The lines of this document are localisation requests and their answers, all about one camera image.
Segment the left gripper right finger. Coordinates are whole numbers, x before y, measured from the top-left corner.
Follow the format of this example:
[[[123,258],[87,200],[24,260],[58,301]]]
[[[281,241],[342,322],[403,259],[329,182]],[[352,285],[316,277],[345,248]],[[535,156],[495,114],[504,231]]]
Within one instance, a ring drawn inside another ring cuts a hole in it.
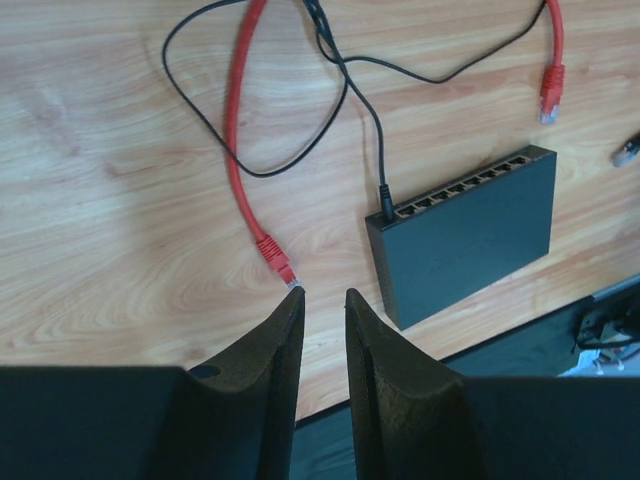
[[[635,479],[632,377],[467,377],[345,299],[361,479]]]

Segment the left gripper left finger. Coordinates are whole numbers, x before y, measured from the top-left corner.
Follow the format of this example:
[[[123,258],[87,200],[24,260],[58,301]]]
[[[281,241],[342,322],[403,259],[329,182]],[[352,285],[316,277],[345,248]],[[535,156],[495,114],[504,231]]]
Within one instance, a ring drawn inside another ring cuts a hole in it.
[[[291,290],[209,360],[177,366],[5,366],[5,479],[285,479],[305,322]]]

